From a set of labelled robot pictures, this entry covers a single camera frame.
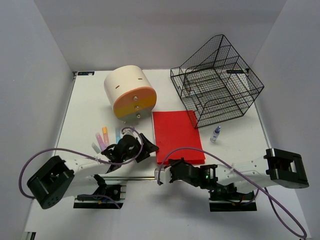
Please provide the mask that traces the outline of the red paper folder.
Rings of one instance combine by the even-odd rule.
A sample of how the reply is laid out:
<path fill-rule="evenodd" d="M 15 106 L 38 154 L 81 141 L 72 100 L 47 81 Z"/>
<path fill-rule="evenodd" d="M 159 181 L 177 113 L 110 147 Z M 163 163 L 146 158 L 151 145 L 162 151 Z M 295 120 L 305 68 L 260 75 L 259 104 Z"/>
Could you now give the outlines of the red paper folder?
<path fill-rule="evenodd" d="M 192 124 L 192 120 L 195 119 L 196 116 L 192 110 L 152 113 L 155 145 L 159 147 L 156 152 L 157 164 L 161 164 L 166 155 L 177 148 L 202 149 L 199 130 Z"/>

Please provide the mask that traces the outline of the cream round drawer box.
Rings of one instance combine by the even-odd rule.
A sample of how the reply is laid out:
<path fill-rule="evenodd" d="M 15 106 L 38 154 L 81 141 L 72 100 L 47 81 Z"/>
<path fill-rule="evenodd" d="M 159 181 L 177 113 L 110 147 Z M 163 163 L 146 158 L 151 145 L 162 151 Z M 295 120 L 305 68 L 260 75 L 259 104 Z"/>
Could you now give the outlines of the cream round drawer box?
<path fill-rule="evenodd" d="M 149 117 L 157 102 L 156 90 L 136 65 L 111 71 L 104 80 L 104 90 L 115 117 L 123 122 Z"/>

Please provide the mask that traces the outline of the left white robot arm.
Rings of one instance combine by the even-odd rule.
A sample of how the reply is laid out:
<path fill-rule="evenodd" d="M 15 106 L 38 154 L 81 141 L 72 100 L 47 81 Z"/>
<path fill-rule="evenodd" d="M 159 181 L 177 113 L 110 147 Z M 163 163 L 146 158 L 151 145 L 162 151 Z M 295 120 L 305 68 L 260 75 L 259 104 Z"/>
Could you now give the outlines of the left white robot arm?
<path fill-rule="evenodd" d="M 62 159 L 58 155 L 51 157 L 27 181 L 27 187 L 43 210 L 52 208 L 67 197 L 112 204 L 120 209 L 121 185 L 107 184 L 102 176 L 131 161 L 140 163 L 158 150 L 159 147 L 142 133 L 137 137 L 125 134 L 117 144 L 111 144 L 102 151 L 108 160 L 86 155 L 73 160 Z"/>

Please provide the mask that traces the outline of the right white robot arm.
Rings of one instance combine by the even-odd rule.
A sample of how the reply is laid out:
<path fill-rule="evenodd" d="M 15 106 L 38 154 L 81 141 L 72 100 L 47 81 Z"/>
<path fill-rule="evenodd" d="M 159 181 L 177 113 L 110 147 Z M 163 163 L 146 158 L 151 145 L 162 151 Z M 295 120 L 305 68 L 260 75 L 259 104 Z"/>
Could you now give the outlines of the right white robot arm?
<path fill-rule="evenodd" d="M 288 189 L 304 189 L 309 182 L 298 153 L 269 148 L 263 157 L 243 163 L 193 166 L 179 160 L 169 160 L 161 173 L 163 183 L 181 180 L 194 187 L 216 190 L 226 186 L 226 195 L 236 200 L 257 187 L 280 185 Z"/>

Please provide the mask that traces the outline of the blue highlighter pen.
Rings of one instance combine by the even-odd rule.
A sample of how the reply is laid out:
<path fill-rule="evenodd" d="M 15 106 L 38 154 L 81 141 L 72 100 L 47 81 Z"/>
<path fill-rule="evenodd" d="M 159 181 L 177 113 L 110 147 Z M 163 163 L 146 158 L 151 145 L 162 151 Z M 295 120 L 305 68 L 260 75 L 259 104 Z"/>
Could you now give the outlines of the blue highlighter pen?
<path fill-rule="evenodd" d="M 118 144 L 118 142 L 121 140 L 121 129 L 116 127 L 115 128 L 115 142 Z"/>

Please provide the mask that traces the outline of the pink highlighter pen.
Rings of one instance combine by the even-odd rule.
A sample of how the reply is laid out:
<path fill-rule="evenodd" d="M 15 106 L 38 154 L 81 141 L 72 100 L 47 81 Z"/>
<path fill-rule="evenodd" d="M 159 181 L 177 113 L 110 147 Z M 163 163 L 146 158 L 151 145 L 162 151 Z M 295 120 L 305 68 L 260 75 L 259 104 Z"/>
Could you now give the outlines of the pink highlighter pen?
<path fill-rule="evenodd" d="M 98 142 L 98 145 L 99 145 L 100 150 L 101 150 L 101 151 L 104 151 L 104 150 L 106 149 L 106 145 L 105 145 L 105 143 L 104 143 L 104 140 L 102 139 L 101 134 L 100 134 L 99 132 L 97 132 L 97 133 L 95 134 L 95 137 L 96 137 L 96 140 L 97 140 L 97 142 Z"/>

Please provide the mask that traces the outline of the green highlighter pen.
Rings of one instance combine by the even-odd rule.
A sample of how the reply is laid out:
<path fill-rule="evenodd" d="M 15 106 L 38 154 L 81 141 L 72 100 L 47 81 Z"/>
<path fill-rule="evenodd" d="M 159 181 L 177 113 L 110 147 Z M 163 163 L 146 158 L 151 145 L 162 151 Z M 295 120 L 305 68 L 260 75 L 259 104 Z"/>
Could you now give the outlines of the green highlighter pen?
<path fill-rule="evenodd" d="M 93 150 L 94 150 L 97 154 L 100 154 L 100 153 L 101 153 L 100 148 L 99 148 L 94 142 L 91 143 L 91 147 L 93 148 Z"/>

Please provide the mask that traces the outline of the orange highlighter pen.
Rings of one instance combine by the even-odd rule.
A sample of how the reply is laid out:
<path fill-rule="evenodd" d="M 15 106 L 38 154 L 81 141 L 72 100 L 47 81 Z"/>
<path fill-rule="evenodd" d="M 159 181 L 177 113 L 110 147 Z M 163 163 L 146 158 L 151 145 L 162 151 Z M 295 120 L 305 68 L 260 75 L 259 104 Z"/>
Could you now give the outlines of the orange highlighter pen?
<path fill-rule="evenodd" d="M 108 135 L 108 129 L 106 126 L 104 126 L 102 128 L 102 136 L 103 136 L 103 141 L 104 141 L 104 144 L 105 146 L 109 146 L 110 142 L 109 142 L 109 135 Z"/>

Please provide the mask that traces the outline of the small blue-capped glue bottle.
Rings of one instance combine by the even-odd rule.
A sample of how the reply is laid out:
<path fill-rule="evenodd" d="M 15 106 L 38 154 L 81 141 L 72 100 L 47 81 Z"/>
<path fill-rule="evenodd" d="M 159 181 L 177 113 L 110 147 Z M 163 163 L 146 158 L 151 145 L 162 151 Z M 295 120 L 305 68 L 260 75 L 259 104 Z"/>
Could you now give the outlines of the small blue-capped glue bottle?
<path fill-rule="evenodd" d="M 211 141 L 211 142 L 215 142 L 215 141 L 217 140 L 217 138 L 219 137 L 220 132 L 221 132 L 221 127 L 220 127 L 220 126 L 217 126 L 217 127 L 214 129 L 214 131 L 213 131 L 213 133 L 212 133 L 212 135 L 211 135 L 211 137 L 210 137 L 210 141 Z"/>

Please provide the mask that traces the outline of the blue label sticker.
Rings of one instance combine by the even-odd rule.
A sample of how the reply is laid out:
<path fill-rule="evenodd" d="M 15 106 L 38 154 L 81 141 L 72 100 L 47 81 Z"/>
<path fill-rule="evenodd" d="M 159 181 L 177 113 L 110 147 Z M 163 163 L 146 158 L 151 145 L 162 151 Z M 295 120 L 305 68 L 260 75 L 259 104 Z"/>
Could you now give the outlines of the blue label sticker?
<path fill-rule="evenodd" d="M 94 71 L 79 71 L 77 72 L 77 76 L 93 76 L 95 74 Z"/>

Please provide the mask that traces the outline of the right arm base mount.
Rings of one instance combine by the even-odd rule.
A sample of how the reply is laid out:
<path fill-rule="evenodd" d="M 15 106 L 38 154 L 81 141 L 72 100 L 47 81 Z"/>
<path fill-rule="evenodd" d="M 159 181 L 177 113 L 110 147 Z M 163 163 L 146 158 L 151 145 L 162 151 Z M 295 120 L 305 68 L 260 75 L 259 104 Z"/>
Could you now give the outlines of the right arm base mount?
<path fill-rule="evenodd" d="M 257 205 L 255 199 L 258 193 L 237 192 L 233 183 L 209 191 L 210 212 L 255 212 Z"/>

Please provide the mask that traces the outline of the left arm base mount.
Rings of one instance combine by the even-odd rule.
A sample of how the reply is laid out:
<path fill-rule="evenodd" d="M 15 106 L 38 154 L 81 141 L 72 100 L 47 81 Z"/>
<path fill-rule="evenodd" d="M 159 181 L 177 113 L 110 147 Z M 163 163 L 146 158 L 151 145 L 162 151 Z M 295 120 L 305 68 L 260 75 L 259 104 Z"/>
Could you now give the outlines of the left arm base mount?
<path fill-rule="evenodd" d="M 124 180 L 105 179 L 101 175 L 89 176 L 80 184 L 79 195 L 75 196 L 74 209 L 120 210 L 123 207 L 127 192 Z"/>

